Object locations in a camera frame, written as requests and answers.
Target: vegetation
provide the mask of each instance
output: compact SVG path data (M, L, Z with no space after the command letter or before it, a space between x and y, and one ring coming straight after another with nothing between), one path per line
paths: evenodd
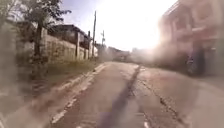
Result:
M21 0L21 2L25 5L24 8L21 8L24 19L37 24L34 55L40 56L42 28L55 23L55 21L63 21L61 16L71 13L71 11L61 10L60 0Z
M8 18L18 17L20 5L18 0L0 0L0 29Z

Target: wall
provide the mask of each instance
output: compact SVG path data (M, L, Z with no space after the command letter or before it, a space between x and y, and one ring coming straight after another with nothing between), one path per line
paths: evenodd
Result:
M62 39L50 36L47 34L46 30L42 31L42 53L48 57L50 62L58 61L76 61L76 60L86 60L89 58L88 49L84 49L79 46L79 42L83 41L83 35L78 34L79 39L78 44L72 44L70 42L64 41ZM17 53L23 54L33 54L34 43L33 42L18 42L19 48L17 48Z

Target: sidewalk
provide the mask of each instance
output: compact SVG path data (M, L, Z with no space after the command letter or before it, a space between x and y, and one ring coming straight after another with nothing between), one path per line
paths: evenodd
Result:
M105 65L101 64L95 68L94 71L90 71L76 79L71 79L61 86L52 88L50 92L42 94L39 98L29 103L21 102L20 108L17 107L10 114L7 113L4 115L6 128L44 127L60 109L66 106L71 98L82 92L86 86L89 86L88 82L90 82L93 76L98 74L104 67Z
M186 118L189 128L223 128L223 90L207 83L200 83L200 87L196 103Z

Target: asphalt road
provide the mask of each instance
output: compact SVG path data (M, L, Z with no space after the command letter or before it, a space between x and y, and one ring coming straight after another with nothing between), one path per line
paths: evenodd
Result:
M223 128L224 93L161 69L108 63L47 128Z

